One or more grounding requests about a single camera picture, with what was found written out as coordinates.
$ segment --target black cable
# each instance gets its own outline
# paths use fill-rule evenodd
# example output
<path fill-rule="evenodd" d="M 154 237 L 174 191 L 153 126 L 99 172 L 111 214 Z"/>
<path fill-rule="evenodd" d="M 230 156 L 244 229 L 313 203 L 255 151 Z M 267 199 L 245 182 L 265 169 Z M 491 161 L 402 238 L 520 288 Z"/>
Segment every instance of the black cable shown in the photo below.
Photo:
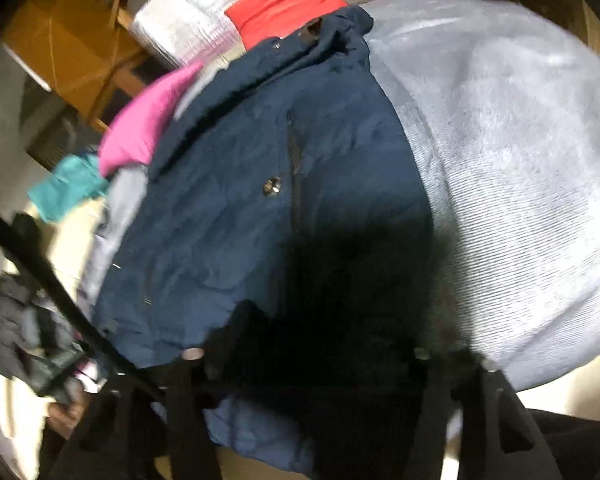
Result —
<path fill-rule="evenodd" d="M 139 370 L 134 364 L 118 353 L 96 328 L 87 320 L 80 309 L 58 281 L 49 262 L 34 250 L 10 225 L 0 218 L 0 247 L 9 251 L 20 263 L 40 282 L 42 289 L 56 304 L 66 320 L 80 332 L 82 339 L 92 348 L 108 356 L 116 368 L 133 379 L 140 388 L 146 391 L 158 402 L 164 403 L 164 393 L 149 379 L 144 370 Z"/>

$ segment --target red garment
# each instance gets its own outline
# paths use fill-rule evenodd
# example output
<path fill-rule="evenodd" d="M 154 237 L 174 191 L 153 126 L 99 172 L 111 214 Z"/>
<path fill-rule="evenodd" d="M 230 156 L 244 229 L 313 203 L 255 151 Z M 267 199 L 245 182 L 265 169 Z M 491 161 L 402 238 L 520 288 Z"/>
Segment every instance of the red garment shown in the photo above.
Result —
<path fill-rule="evenodd" d="M 225 14 L 246 49 L 265 38 L 288 36 L 312 19 L 345 7 L 344 0 L 239 0 Z"/>

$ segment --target jacket zipper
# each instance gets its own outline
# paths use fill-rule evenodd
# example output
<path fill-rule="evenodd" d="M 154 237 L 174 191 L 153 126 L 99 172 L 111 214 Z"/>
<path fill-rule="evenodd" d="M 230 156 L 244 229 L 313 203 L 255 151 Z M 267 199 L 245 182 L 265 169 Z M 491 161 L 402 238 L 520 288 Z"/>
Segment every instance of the jacket zipper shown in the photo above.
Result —
<path fill-rule="evenodd" d="M 289 121 L 289 134 L 286 142 L 291 167 L 291 232 L 294 237 L 299 235 L 300 229 L 300 159 L 302 153 L 291 120 Z"/>

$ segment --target pink fabric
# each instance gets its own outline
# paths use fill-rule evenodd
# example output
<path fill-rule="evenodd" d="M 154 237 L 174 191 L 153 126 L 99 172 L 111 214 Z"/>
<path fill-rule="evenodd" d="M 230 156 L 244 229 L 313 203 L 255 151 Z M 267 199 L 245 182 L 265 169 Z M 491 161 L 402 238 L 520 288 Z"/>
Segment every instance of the pink fabric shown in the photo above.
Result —
<path fill-rule="evenodd" d="M 120 110 L 98 148 L 102 176 L 130 162 L 151 162 L 165 124 L 200 68 L 196 62 L 162 76 Z"/>

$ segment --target navy blue jacket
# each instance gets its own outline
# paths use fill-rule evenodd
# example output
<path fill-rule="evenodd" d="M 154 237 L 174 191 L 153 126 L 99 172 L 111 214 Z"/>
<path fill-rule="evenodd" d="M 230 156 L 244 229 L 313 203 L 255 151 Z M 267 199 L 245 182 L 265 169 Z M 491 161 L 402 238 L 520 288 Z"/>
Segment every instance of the navy blue jacket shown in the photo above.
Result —
<path fill-rule="evenodd" d="M 168 127 L 94 310 L 136 365 L 201 346 L 249 300 L 276 321 L 258 381 L 400 380 L 395 364 L 422 322 L 432 225 L 369 71 L 372 24 L 349 7 L 263 41 Z M 317 436 L 296 415 L 232 397 L 206 420 L 219 444 L 310 473 Z"/>

